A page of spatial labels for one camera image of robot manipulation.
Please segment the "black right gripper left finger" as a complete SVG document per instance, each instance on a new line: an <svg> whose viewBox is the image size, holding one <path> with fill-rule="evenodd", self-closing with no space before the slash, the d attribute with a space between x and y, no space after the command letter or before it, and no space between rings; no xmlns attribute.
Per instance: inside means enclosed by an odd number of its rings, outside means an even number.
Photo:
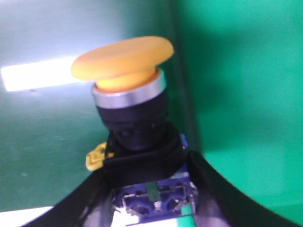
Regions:
<svg viewBox="0 0 303 227"><path fill-rule="evenodd" d="M111 190L100 168L71 194L25 227L109 227L114 215Z"/></svg>

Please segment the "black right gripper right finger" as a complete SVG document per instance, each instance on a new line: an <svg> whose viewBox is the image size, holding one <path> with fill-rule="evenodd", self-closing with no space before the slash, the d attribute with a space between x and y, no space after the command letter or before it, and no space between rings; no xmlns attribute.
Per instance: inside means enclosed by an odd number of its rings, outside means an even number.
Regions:
<svg viewBox="0 0 303 227"><path fill-rule="evenodd" d="M197 151L187 155L191 181L197 187L197 227L296 227L239 191Z"/></svg>

